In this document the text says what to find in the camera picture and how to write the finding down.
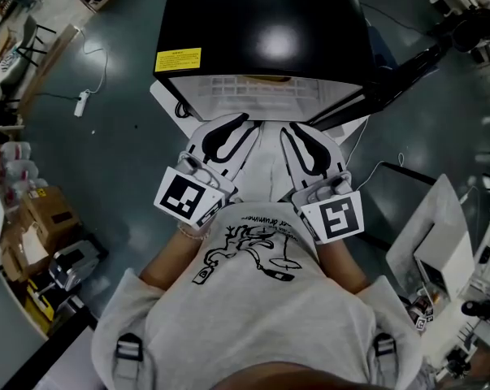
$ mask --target forearm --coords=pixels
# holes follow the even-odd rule
[[[357,294],[369,286],[366,275],[343,240],[317,245],[317,255],[324,274],[348,292]]]
[[[193,240],[176,230],[165,248],[140,273],[140,279],[168,290],[194,260],[201,244],[201,240]]]

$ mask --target plastic container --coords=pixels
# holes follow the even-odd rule
[[[39,170],[31,160],[6,162],[2,173],[7,185],[13,184],[18,180],[35,180],[39,176]]]
[[[45,188],[48,183],[43,179],[35,180],[18,180],[13,184],[7,185],[6,202],[8,206],[19,205],[20,198],[27,191],[33,191],[34,189]]]
[[[3,163],[12,160],[29,160],[32,147],[27,141],[8,141],[1,146],[0,152]]]

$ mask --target skin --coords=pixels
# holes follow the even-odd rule
[[[194,232],[183,226],[193,236]],[[196,257],[202,244],[175,232],[165,248],[142,271],[140,278],[151,286],[168,290]],[[344,241],[317,246],[323,273],[352,294],[369,286],[366,275],[353,260]],[[351,383],[324,371],[287,362],[268,362],[245,368],[218,383],[213,390],[384,390],[370,384]]]

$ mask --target bracelet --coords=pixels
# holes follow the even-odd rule
[[[181,222],[178,222],[178,230],[180,230],[180,232],[186,236],[187,238],[190,238],[191,240],[197,240],[197,241],[203,241],[203,240],[206,240],[207,238],[209,238],[209,235],[210,235],[210,228],[208,229],[208,231],[203,234],[202,236],[193,236],[192,234],[189,234],[183,227],[182,227],[183,223]]]

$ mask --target white t-shirt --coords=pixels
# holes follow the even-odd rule
[[[379,278],[357,296],[346,292],[321,271],[291,205],[244,203],[217,214],[210,237],[167,292],[125,273],[95,332],[93,363],[115,388],[116,341],[139,331],[148,354],[142,380],[156,383],[148,388],[208,390],[264,362],[380,384],[373,350],[380,330],[397,342],[395,381],[403,390],[422,356],[388,281]]]

